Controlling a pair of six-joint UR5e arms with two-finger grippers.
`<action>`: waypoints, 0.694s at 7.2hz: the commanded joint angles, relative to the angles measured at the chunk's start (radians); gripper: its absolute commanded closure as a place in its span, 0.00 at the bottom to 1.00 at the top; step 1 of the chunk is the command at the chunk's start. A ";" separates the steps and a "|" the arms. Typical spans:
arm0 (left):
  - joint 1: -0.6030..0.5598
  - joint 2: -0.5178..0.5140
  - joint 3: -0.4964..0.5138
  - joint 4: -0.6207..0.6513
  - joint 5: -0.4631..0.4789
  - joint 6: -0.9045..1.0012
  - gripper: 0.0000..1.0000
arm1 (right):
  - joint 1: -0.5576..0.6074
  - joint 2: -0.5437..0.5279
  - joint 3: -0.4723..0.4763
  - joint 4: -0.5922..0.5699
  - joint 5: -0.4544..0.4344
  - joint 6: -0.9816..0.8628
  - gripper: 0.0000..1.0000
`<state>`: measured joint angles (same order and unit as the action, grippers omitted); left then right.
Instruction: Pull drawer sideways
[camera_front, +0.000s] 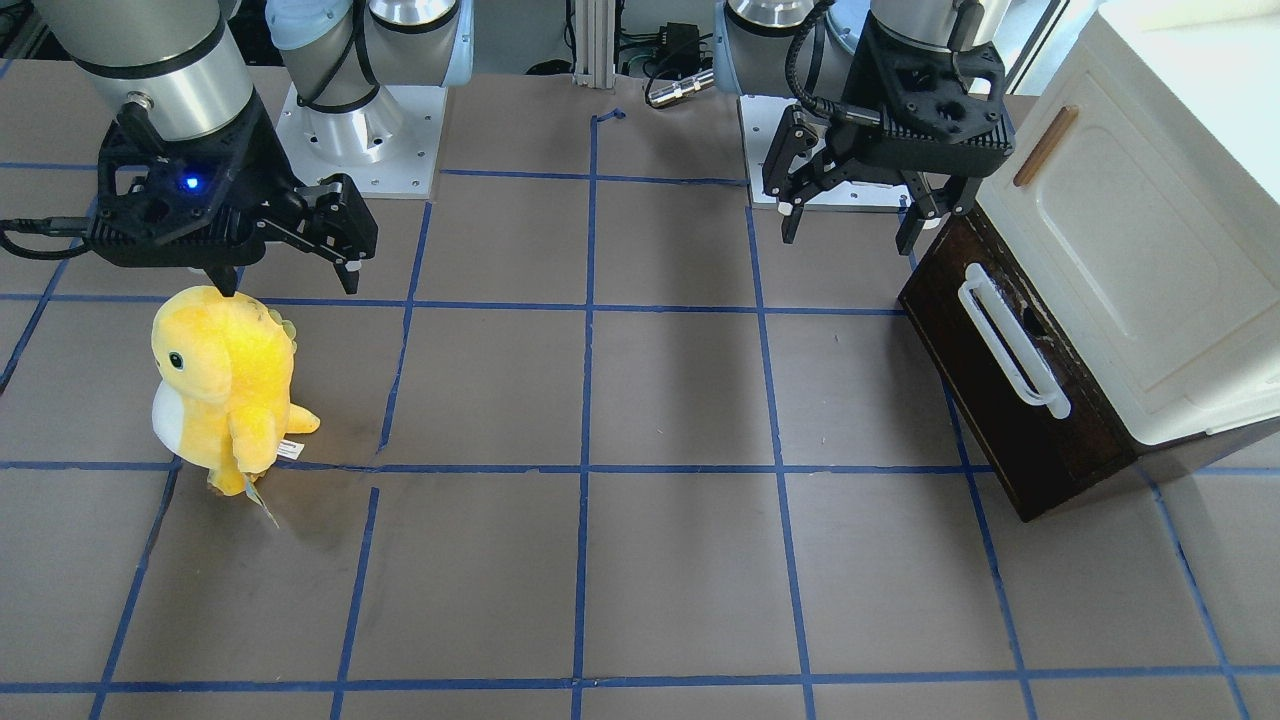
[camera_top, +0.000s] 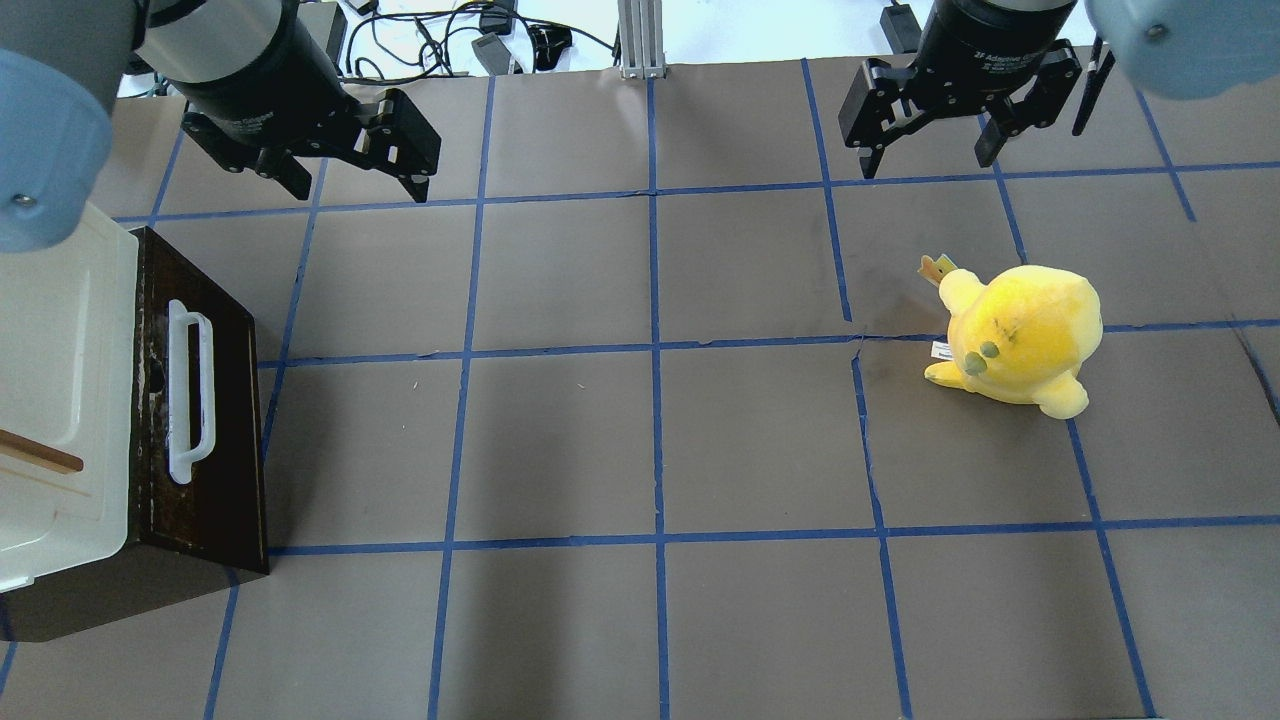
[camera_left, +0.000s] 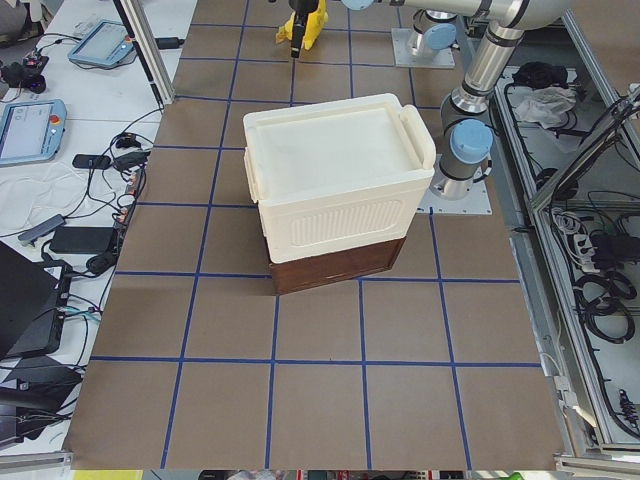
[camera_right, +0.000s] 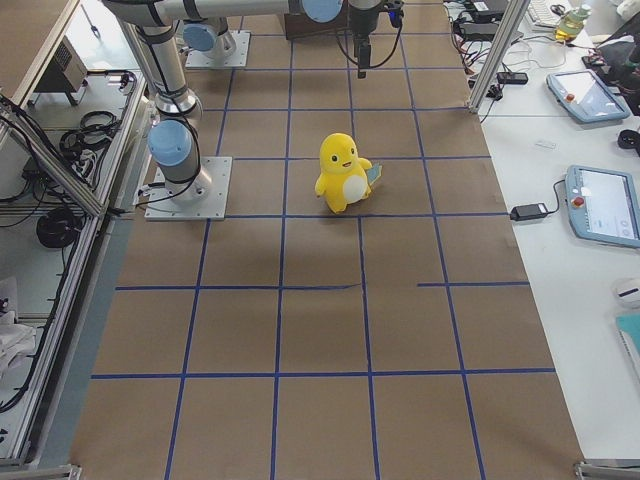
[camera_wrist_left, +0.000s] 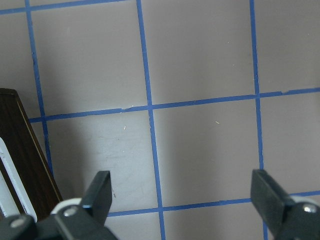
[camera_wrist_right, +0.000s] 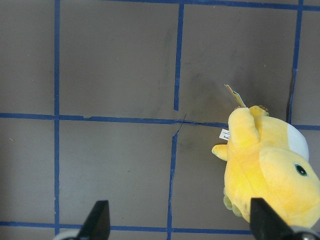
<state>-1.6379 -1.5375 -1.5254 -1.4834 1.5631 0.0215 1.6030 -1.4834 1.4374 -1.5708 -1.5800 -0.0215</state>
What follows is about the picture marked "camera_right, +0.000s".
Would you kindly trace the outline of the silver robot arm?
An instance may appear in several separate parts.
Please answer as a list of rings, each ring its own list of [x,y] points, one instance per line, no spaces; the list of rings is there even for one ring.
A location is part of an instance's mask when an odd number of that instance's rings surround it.
[[[237,50],[226,17],[185,21],[182,36],[189,48],[202,52],[209,58],[225,58]]]
[[[128,24],[136,40],[135,54],[147,64],[145,79],[155,88],[154,103],[160,114],[147,146],[164,175],[163,206],[200,205],[213,180],[203,164],[197,124],[202,105],[185,78],[175,40],[177,21],[185,23],[186,43],[201,52],[214,52],[219,42],[232,38],[229,16],[268,14],[305,15],[316,23],[328,23],[340,13],[340,1],[106,1],[119,22]]]

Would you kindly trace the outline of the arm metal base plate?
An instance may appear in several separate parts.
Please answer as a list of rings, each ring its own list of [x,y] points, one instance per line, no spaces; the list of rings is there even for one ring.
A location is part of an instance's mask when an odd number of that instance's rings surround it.
[[[227,30],[217,35],[207,25],[189,25],[183,35],[189,48],[188,70],[224,70],[245,68],[248,59],[250,32]]]
[[[201,158],[201,170],[189,188],[178,193],[182,187],[171,182],[166,183],[159,167],[156,168],[154,181],[163,186],[152,189],[149,203],[145,204],[144,217],[148,221],[190,221],[223,220],[225,218],[229,183],[232,170],[231,157]]]

